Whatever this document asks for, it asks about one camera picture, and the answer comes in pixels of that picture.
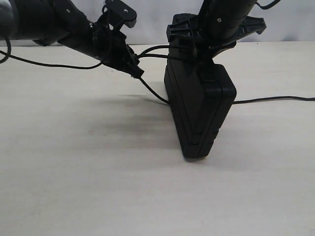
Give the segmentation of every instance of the white wall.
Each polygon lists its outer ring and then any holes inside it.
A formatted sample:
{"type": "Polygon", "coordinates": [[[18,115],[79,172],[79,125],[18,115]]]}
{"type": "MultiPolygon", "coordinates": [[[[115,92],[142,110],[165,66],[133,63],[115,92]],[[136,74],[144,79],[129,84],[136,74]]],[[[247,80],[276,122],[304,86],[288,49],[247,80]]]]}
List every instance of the white wall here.
{"type": "MultiPolygon", "coordinates": [[[[259,0],[267,5],[272,0],[259,0]]],[[[97,20],[103,0],[73,0],[90,20],[97,20]]],[[[177,13],[198,13],[203,0],[125,0],[138,13],[137,25],[124,28],[130,44],[166,43],[166,26],[177,13]]],[[[264,17],[268,29],[243,41],[314,41],[315,0],[282,0],[270,10],[254,7],[251,16],[264,17]]]]}

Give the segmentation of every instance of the white table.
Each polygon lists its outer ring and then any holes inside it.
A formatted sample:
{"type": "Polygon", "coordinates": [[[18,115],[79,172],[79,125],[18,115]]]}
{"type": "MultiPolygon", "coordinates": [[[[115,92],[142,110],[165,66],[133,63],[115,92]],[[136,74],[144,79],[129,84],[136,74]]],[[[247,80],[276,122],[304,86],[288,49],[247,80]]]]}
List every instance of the white table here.
{"type": "MultiPolygon", "coordinates": [[[[315,42],[240,43],[216,62],[237,100],[310,97],[314,52],[315,42]]],[[[13,54],[95,64],[64,47],[13,54]]],[[[164,97],[165,65],[141,63],[164,97]]],[[[14,60],[0,75],[1,236],[315,235],[315,103],[235,105],[210,156],[192,164],[169,107],[128,75],[14,60]]]]}

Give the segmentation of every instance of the table surface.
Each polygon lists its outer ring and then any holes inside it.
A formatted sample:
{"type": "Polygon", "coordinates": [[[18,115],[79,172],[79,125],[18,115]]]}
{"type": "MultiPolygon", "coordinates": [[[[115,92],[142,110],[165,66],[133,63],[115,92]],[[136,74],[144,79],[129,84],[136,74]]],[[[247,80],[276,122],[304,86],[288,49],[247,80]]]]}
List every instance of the table surface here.
{"type": "MultiPolygon", "coordinates": [[[[315,42],[240,43],[215,61],[237,100],[311,97],[314,52],[315,42]]],[[[64,47],[13,54],[96,63],[64,47]]],[[[165,65],[141,63],[164,97],[165,65]]],[[[0,69],[0,235],[315,235],[315,103],[234,105],[209,157],[192,164],[169,107],[124,73],[11,59],[0,69]]]]}

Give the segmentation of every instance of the black plastic case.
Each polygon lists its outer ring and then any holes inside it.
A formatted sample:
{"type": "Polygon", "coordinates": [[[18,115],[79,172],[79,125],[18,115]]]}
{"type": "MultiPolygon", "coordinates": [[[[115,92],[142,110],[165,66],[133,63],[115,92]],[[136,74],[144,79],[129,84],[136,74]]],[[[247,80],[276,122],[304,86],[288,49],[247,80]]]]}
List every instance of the black plastic case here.
{"type": "MultiPolygon", "coordinates": [[[[183,50],[170,49],[183,57],[183,50]]],[[[236,88],[224,66],[194,66],[169,59],[165,87],[183,155],[187,161],[205,158],[212,148],[236,97],[236,88]]]]}

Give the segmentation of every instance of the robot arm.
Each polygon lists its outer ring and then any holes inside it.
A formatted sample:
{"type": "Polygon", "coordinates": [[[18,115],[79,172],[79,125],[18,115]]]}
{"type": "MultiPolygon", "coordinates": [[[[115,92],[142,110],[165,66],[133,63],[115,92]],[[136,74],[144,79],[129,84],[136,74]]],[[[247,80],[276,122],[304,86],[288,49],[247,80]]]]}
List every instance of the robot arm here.
{"type": "Polygon", "coordinates": [[[137,14],[120,0],[107,0],[105,8],[93,23],[71,0],[0,0],[0,35],[33,40],[41,46],[59,42],[140,78],[144,71],[120,32],[123,25],[134,27],[137,14]]]}

